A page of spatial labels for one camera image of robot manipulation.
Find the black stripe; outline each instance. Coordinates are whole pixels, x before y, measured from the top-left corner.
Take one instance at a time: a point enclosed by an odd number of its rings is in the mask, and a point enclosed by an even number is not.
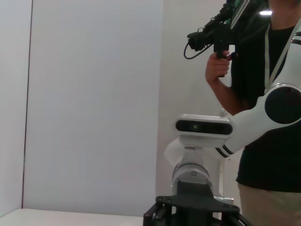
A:
[[[230,151],[226,145],[223,146],[223,149],[225,149],[226,152],[228,152],[229,154],[234,154],[232,151]]]
[[[293,43],[293,44],[301,45],[301,40],[293,39],[293,40],[292,40],[292,43]]]
[[[219,153],[222,157],[228,158],[228,156],[226,156],[226,155],[224,154],[224,152],[221,151],[220,148],[217,147],[216,150],[218,151],[218,153]]]

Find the camera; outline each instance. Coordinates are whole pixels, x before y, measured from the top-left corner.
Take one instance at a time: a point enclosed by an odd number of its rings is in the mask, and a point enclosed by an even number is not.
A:
[[[206,115],[182,115],[175,123],[179,140],[184,146],[194,148],[222,147],[233,132],[232,120]]]

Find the hand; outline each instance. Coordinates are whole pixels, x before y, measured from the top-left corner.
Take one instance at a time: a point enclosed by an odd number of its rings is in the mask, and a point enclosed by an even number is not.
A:
[[[223,54],[227,59],[218,59],[217,54],[213,53],[207,62],[206,68],[206,81],[211,84],[219,79],[221,75],[228,74],[231,55],[227,56],[230,52],[223,51]]]

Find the black mount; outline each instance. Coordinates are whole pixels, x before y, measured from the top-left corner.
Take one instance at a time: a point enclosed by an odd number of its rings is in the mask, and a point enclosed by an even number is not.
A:
[[[252,226],[239,207],[217,201],[209,185],[179,181],[177,190],[177,195],[156,198],[143,216],[143,226]],[[222,213],[222,219],[213,213]]]

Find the white wall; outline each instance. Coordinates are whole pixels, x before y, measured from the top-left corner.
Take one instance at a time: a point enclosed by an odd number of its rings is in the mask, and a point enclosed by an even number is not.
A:
[[[0,1],[0,217],[22,203],[31,6]]]
[[[206,64],[213,48],[194,60],[183,57],[187,35],[205,26],[219,13],[225,0],[165,0],[161,49],[159,128],[157,154],[157,194],[171,192],[173,168],[164,159],[167,145],[176,138],[174,122],[179,115],[219,115],[221,105],[205,80]],[[188,56],[195,55],[188,51]],[[230,76],[223,79],[230,83]],[[219,190],[219,160],[206,156],[207,169]]]
[[[35,0],[24,207],[155,202],[162,0]]]

